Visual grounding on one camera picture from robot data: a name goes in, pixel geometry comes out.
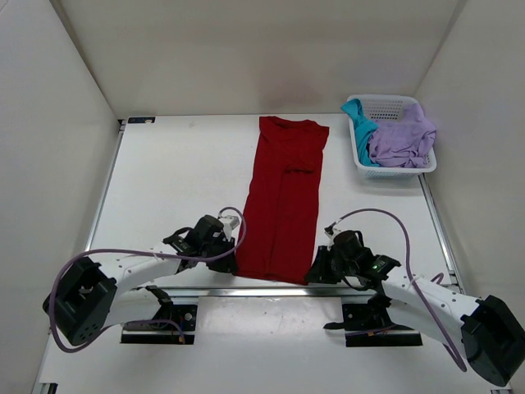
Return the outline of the red t-shirt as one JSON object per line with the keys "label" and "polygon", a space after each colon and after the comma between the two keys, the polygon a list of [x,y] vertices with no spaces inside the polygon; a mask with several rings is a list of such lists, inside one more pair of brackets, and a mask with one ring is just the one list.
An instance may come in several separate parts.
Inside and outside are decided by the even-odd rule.
{"label": "red t-shirt", "polygon": [[328,136],[328,127],[315,121],[260,117],[236,275],[304,284],[313,263]]}

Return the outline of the teal t-shirt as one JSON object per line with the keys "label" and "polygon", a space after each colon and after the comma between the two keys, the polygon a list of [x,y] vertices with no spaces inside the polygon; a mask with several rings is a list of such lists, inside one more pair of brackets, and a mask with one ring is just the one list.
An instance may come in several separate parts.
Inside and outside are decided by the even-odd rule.
{"label": "teal t-shirt", "polygon": [[358,98],[347,101],[340,109],[349,117],[353,125],[358,161],[366,167],[378,167],[378,164],[370,159],[368,151],[369,140],[378,125],[364,115],[361,101]]}

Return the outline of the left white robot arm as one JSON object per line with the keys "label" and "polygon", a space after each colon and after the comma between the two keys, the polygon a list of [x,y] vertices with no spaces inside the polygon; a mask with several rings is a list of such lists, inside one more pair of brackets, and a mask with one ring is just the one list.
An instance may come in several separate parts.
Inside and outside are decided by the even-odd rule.
{"label": "left white robot arm", "polygon": [[184,317],[174,314],[171,297],[155,285],[199,263],[220,272],[236,270],[235,252],[245,236],[245,220],[233,208],[205,215],[148,250],[97,249],[72,258],[58,273],[43,302],[52,338],[65,353],[88,347],[109,328],[143,324],[176,332],[185,342]]}

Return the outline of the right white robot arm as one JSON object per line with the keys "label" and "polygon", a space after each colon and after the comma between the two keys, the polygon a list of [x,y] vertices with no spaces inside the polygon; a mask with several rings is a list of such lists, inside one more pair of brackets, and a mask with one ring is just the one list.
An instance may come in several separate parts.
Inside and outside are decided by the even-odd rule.
{"label": "right white robot arm", "polygon": [[508,305],[489,295],[484,300],[463,295],[437,282],[408,273],[401,263],[374,254],[360,231],[325,230],[306,281],[346,283],[358,279],[360,291],[373,291],[365,302],[343,308],[340,323],[350,336],[407,327],[447,346],[487,382],[506,386],[524,362],[524,329]]}

